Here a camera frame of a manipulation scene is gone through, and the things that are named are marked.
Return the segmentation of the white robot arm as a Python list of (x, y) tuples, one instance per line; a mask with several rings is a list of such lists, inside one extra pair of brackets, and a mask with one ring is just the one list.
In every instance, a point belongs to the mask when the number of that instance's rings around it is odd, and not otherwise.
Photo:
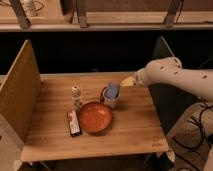
[(149, 88), (166, 138), (174, 138), (201, 104), (213, 103), (213, 72), (183, 69), (176, 57), (150, 61), (144, 68), (121, 81), (122, 86)]

